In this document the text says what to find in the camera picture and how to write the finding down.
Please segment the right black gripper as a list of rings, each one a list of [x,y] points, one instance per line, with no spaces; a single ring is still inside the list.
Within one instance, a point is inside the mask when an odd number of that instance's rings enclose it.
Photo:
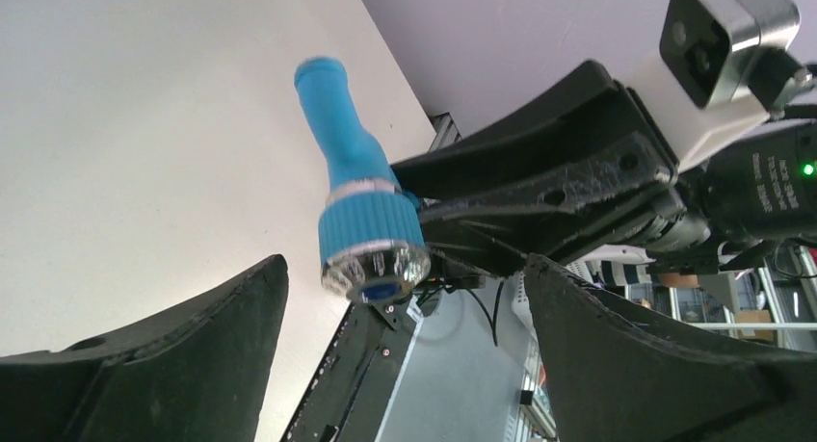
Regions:
[[[507,276],[529,254],[646,264],[711,231],[675,190],[673,162],[646,135],[612,143],[637,117],[629,91],[587,60],[510,115],[392,169],[404,190],[451,199],[419,219],[431,253],[452,265]]]

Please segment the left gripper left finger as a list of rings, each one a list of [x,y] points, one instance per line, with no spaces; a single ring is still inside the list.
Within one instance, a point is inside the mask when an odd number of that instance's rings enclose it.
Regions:
[[[1,360],[5,441],[251,441],[288,296],[270,256],[63,351]]]

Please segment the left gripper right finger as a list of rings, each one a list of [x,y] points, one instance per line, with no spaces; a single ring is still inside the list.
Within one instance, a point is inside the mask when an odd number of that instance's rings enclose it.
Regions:
[[[564,441],[812,441],[816,356],[674,320],[538,254],[524,286]]]

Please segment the blue plastic water faucet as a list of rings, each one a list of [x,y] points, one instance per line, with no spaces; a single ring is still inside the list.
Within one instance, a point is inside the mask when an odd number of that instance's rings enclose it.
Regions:
[[[404,191],[363,127],[338,60],[304,61],[294,86],[329,175],[318,221],[323,287],[353,303],[408,297],[431,269],[417,198]]]

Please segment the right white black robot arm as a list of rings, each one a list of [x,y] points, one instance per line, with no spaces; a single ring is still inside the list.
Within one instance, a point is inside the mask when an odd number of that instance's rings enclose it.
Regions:
[[[507,276],[531,254],[567,264],[605,245],[714,273],[816,232],[816,123],[734,143],[681,171],[639,95],[588,60],[491,126],[393,171],[421,198],[434,273]]]

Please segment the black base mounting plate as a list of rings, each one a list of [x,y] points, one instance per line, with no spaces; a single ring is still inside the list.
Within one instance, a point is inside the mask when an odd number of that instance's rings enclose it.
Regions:
[[[283,441],[377,441],[422,315],[414,300],[351,304]]]

